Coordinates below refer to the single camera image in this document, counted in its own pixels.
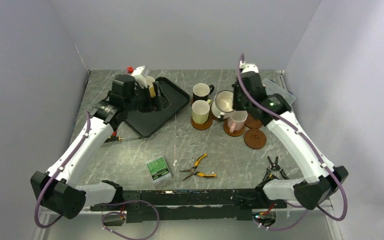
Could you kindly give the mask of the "white ribbed mug black handle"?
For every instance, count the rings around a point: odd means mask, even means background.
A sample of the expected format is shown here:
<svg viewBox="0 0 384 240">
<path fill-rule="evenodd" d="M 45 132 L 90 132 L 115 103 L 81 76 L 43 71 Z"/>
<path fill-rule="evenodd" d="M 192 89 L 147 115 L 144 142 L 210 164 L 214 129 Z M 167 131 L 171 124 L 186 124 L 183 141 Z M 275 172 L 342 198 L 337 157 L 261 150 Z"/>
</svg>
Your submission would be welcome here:
<svg viewBox="0 0 384 240">
<path fill-rule="evenodd" d="M 214 119 L 224 120 L 233 109 L 234 93 L 230 90 L 222 90 L 216 94 L 211 104 L 211 113 Z"/>
</svg>

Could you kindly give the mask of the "pink mug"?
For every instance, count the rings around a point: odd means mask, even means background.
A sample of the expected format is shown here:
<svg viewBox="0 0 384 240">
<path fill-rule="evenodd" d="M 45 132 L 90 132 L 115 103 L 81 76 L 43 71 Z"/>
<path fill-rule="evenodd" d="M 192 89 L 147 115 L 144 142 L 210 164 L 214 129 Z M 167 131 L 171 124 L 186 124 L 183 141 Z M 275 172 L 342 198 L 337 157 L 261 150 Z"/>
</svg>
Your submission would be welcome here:
<svg viewBox="0 0 384 240">
<path fill-rule="evenodd" d="M 245 121 L 248 118 L 246 110 L 234 110 L 230 113 L 227 119 L 227 131 L 228 133 L 235 133 L 242 130 L 245 125 Z"/>
</svg>

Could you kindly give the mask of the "green mug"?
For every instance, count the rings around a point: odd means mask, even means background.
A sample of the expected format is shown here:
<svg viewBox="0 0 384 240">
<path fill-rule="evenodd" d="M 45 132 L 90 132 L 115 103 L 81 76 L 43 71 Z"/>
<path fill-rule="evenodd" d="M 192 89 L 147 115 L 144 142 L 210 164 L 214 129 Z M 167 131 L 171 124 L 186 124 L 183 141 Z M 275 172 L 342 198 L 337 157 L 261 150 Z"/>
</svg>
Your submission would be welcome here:
<svg viewBox="0 0 384 240">
<path fill-rule="evenodd" d="M 209 117 L 211 100 L 196 100 L 191 106 L 192 120 L 198 124 L 203 125 Z"/>
</svg>

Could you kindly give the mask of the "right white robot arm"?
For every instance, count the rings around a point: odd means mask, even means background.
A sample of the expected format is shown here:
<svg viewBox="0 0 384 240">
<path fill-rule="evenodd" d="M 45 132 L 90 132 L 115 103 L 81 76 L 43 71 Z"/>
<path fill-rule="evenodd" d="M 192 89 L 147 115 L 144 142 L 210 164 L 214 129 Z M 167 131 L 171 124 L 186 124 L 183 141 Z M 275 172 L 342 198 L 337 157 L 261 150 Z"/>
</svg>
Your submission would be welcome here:
<svg viewBox="0 0 384 240">
<path fill-rule="evenodd" d="M 347 169 L 335 166 L 321 154 L 299 124 L 291 104 L 280 93 L 269 93 L 267 87 L 259 72 L 242 67 L 236 72 L 232 89 L 218 92 L 213 99 L 209 98 L 214 90 L 212 85 L 199 83 L 193 87 L 192 107 L 198 107 L 204 113 L 201 121 L 206 121 L 209 114 L 213 114 L 220 120 L 233 120 L 239 116 L 244 122 L 251 115 L 282 142 L 295 160 L 303 177 L 263 180 L 261 190 L 255 194 L 260 207 L 267 208 L 275 200 L 283 200 L 297 201 L 302 208 L 313 210 L 340 191 L 342 215 L 345 216 L 348 199 L 342 183 L 349 174 Z"/>
</svg>

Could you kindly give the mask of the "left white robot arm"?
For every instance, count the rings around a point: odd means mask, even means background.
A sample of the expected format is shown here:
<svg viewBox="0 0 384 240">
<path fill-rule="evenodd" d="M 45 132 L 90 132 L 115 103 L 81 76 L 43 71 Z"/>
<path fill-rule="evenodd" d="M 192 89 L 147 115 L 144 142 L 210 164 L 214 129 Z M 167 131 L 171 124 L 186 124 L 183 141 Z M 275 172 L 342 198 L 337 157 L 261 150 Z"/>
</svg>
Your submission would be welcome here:
<svg viewBox="0 0 384 240">
<path fill-rule="evenodd" d="M 34 220 L 39 221 L 40 207 L 60 217 L 72 219 L 85 207 L 105 204 L 111 210 L 124 203 L 123 188 L 112 181 L 79 185 L 81 173 L 89 165 L 93 153 L 107 140 L 130 112 L 149 113 L 164 108 L 164 94 L 157 81 L 123 74 L 112 81 L 106 98 L 92 112 L 86 113 L 81 132 L 65 153 L 45 171 L 35 172 L 30 183 L 36 197 Z"/>
</svg>

